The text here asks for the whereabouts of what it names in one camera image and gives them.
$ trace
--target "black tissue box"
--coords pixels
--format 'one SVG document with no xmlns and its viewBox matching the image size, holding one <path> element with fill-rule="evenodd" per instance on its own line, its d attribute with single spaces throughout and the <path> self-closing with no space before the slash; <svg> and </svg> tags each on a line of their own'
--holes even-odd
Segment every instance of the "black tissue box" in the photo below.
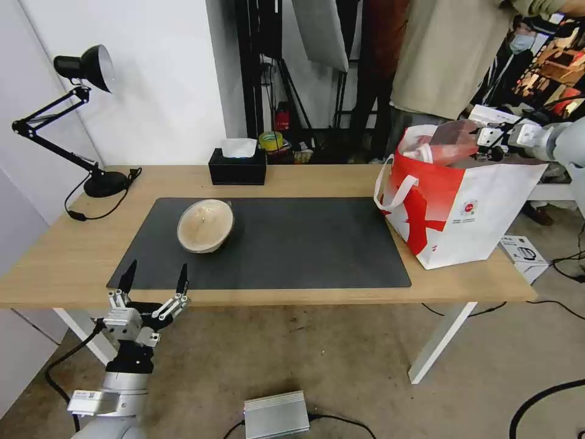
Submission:
<svg viewBox="0 0 585 439">
<path fill-rule="evenodd" d="M 252 157 L 228 159 L 216 148 L 209 159 L 209 173 L 215 185 L 263 185 L 266 151 L 257 148 Z"/>
</svg>

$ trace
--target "bowl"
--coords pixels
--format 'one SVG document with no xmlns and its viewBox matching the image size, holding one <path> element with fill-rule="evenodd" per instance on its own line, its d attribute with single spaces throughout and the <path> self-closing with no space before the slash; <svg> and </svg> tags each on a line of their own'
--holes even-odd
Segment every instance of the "bowl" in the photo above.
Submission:
<svg viewBox="0 0 585 439">
<path fill-rule="evenodd" d="M 228 203 L 205 199 L 189 206 L 177 225 L 177 238 L 192 253 L 211 253 L 225 241 L 233 227 Z"/>
</svg>

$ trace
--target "bag handle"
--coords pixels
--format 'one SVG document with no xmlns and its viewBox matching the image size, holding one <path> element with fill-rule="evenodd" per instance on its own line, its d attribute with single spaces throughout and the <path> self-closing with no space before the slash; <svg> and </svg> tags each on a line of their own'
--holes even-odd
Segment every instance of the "bag handle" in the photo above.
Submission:
<svg viewBox="0 0 585 439">
<path fill-rule="evenodd" d="M 378 174 L 378 178 L 376 179 L 376 186 L 374 188 L 374 202 L 376 203 L 376 206 L 378 206 L 378 209 L 380 210 L 392 210 L 395 207 L 399 206 L 404 202 L 406 196 L 410 192 L 410 189 L 412 189 L 413 186 L 419 184 L 418 178 L 413 177 L 412 175 L 407 175 L 406 178 L 402 180 L 402 183 L 400 184 L 400 187 L 398 188 L 398 191 L 396 192 L 396 195 L 394 195 L 394 198 L 392 199 L 390 204 L 382 205 L 382 203 L 378 200 L 378 192 L 380 192 L 380 186 L 382 185 L 382 177 L 384 176 L 384 170 L 386 169 L 386 165 L 391 159 L 394 159 L 394 154 L 390 154 L 390 156 L 384 162 L 384 165 L 382 165 L 382 169 Z"/>
</svg>

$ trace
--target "lamp base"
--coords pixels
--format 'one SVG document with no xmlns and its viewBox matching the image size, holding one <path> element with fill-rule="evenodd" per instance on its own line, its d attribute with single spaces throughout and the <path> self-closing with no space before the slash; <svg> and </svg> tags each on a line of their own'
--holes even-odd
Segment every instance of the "lamp base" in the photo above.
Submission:
<svg viewBox="0 0 585 439">
<path fill-rule="evenodd" d="M 128 188 L 130 180 L 119 172 L 96 173 L 83 185 L 85 193 L 92 198 L 103 198 L 120 193 Z"/>
</svg>

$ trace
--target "white table leg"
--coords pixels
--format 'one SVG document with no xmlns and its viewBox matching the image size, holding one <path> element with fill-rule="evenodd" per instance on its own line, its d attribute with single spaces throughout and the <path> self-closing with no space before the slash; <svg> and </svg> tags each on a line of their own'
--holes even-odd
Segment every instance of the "white table leg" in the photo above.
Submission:
<svg viewBox="0 0 585 439">
<path fill-rule="evenodd" d="M 457 304 L 445 314 L 408 371 L 412 384 L 418 384 L 422 380 L 476 305 L 477 302 Z"/>
<path fill-rule="evenodd" d="M 95 323 L 90 315 L 84 310 L 65 310 L 63 308 L 53 309 L 81 340 L 85 340 L 95 327 Z M 94 339 L 87 344 L 87 347 L 103 364 L 112 361 L 118 353 L 103 334 L 95 336 Z"/>
</svg>

